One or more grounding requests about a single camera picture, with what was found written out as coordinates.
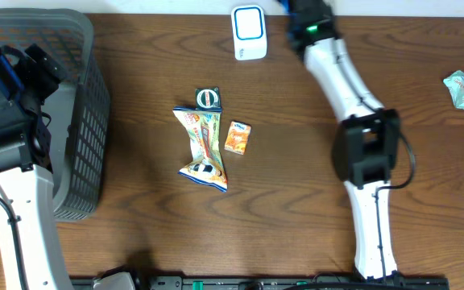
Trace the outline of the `mint green snack packet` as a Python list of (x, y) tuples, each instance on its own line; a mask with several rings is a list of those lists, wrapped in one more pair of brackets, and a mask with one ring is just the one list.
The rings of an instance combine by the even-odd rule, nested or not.
[(449, 90), (454, 107), (464, 110), (464, 72), (461, 70), (453, 72), (443, 80)]

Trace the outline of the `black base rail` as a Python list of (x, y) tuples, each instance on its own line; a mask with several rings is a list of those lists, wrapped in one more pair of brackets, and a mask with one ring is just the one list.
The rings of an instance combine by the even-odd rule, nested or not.
[(316, 275), (313, 278), (222, 278), (156, 276), (132, 280), (135, 289), (149, 290), (284, 290), (284, 289), (412, 289), (450, 290), (446, 278), (406, 278), (395, 275), (384, 281), (361, 281), (348, 275)]

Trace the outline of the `dark round-label can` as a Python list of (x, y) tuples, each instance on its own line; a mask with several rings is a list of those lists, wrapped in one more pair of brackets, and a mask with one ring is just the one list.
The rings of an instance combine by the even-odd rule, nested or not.
[(218, 87), (196, 88), (197, 107), (202, 110), (221, 109), (221, 95)]

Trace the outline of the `orange small snack pack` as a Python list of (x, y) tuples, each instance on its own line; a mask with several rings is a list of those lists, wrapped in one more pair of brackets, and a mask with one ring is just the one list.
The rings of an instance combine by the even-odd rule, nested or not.
[(239, 155), (244, 155), (250, 134), (250, 125), (232, 121), (226, 136), (224, 149)]

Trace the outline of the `dark grey plastic basket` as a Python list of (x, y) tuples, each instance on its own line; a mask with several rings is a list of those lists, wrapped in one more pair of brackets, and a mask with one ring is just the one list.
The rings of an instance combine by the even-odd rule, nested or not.
[(52, 120), (54, 215), (74, 222), (95, 212), (110, 116), (110, 95), (93, 54), (94, 29), (70, 9), (0, 9), (0, 45), (37, 44), (68, 73), (45, 102)]

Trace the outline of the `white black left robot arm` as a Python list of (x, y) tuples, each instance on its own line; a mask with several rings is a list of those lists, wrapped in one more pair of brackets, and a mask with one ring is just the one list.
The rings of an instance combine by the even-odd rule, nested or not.
[(0, 253), (9, 289), (132, 289), (128, 272), (68, 275), (56, 224), (97, 206), (110, 98), (87, 31), (0, 28)]

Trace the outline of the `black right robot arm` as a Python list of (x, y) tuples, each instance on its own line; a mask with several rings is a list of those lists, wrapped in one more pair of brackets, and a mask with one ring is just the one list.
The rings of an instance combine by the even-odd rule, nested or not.
[(383, 282), (397, 271), (388, 201), (400, 117), (364, 84), (329, 4), (287, 0), (282, 5), (289, 15), (289, 43), (321, 86), (338, 121), (331, 158), (350, 198), (355, 269), (364, 280)]

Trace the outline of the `orange wet wipes pack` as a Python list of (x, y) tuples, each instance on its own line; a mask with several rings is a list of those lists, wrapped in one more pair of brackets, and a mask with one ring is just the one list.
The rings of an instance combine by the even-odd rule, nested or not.
[(228, 180), (219, 149), (222, 110), (176, 106), (172, 112), (188, 133), (193, 157), (179, 174), (197, 184), (226, 192)]

